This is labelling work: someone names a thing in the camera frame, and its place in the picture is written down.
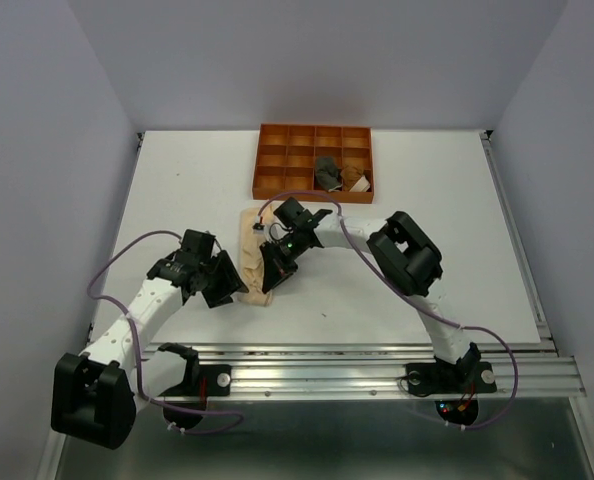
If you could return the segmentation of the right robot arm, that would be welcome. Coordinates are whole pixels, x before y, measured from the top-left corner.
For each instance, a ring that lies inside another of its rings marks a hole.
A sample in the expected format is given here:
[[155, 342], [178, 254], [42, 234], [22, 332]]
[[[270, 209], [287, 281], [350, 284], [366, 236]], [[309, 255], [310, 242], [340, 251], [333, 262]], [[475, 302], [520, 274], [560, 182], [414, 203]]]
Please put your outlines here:
[[335, 210], [313, 213], [289, 197], [275, 210], [284, 235], [262, 219], [269, 203], [256, 215], [252, 230], [263, 234], [262, 291], [268, 293], [298, 270], [297, 259], [310, 249], [344, 248], [357, 253], [379, 280], [414, 308], [431, 340], [434, 362], [407, 366], [408, 384], [424, 395], [433, 387], [458, 392], [470, 386], [481, 359], [465, 328], [445, 318], [440, 296], [431, 287], [442, 277], [442, 255], [410, 215], [397, 211], [386, 219], [349, 217], [338, 202]]

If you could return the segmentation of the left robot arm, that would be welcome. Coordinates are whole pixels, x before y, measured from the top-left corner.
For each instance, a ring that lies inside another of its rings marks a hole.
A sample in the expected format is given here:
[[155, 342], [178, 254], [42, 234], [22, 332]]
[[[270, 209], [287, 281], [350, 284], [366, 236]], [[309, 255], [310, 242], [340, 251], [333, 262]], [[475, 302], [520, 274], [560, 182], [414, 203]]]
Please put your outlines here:
[[129, 305], [104, 296], [121, 312], [112, 325], [80, 353], [66, 353], [57, 362], [53, 431], [116, 449], [148, 405], [160, 407], [168, 428], [182, 435], [199, 435], [203, 419], [222, 416], [208, 401], [229, 396], [230, 365], [204, 366], [197, 350], [173, 342], [144, 355], [191, 297], [200, 295], [216, 308], [247, 290], [214, 235], [186, 230], [177, 239], [178, 248], [154, 263]]

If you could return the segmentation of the dark grey underwear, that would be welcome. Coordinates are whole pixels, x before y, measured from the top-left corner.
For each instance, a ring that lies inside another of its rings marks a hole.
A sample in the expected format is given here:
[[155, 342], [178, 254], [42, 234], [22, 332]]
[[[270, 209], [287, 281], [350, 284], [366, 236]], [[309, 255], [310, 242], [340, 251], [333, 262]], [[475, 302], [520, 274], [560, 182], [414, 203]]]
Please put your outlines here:
[[340, 170], [333, 157], [321, 156], [315, 159], [315, 179], [326, 192], [340, 191]]

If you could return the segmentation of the orange compartment tray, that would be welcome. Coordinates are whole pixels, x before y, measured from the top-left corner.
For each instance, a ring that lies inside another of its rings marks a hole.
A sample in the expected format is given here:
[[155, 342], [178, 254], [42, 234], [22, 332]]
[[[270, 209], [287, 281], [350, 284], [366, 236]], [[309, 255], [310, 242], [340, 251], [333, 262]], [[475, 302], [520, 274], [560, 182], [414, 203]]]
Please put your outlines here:
[[[347, 165], [363, 168], [371, 184], [365, 193], [326, 192], [315, 179], [315, 159], [333, 157], [339, 170]], [[293, 191], [300, 200], [307, 192], [327, 193], [342, 203], [370, 204], [375, 191], [372, 132], [368, 127], [263, 124], [259, 129], [252, 195], [268, 199]]]

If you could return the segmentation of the peach underwear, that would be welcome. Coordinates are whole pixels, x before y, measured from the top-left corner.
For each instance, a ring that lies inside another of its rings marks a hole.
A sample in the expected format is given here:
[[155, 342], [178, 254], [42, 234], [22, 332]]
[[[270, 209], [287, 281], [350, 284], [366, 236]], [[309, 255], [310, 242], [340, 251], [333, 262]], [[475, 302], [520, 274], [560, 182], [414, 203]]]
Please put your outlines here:
[[238, 269], [248, 292], [240, 293], [238, 299], [244, 304], [268, 307], [272, 303], [273, 294], [262, 291], [264, 265], [260, 250], [266, 237], [263, 232], [253, 229], [258, 211], [258, 207], [250, 207], [244, 209], [240, 215]]

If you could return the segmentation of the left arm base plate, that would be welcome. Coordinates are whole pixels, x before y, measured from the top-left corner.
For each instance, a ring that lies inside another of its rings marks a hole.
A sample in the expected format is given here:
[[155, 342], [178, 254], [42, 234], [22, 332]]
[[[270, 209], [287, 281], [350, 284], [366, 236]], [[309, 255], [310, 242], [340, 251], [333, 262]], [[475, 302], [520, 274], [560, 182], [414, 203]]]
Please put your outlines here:
[[183, 364], [144, 366], [143, 389], [149, 396], [227, 397], [230, 395], [232, 367], [228, 364], [200, 365], [196, 379]]

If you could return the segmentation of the brown underwear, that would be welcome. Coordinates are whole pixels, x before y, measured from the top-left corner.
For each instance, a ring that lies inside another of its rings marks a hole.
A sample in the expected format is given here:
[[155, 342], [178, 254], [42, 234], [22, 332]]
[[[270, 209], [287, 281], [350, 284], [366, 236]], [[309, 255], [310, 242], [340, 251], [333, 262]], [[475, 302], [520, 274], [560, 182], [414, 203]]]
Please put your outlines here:
[[340, 171], [342, 190], [351, 193], [365, 193], [371, 188], [364, 169], [356, 165], [347, 165]]

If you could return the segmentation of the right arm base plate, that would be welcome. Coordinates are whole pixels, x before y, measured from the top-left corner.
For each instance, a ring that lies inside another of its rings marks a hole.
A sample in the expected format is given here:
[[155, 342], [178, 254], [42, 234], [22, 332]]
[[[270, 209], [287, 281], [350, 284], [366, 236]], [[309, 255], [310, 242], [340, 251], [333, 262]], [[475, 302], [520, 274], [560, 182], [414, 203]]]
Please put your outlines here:
[[470, 393], [489, 394], [497, 391], [495, 377], [485, 380], [482, 374], [492, 371], [489, 362], [479, 362], [470, 373], [463, 375], [453, 365], [408, 363], [405, 365], [407, 391], [417, 397]]

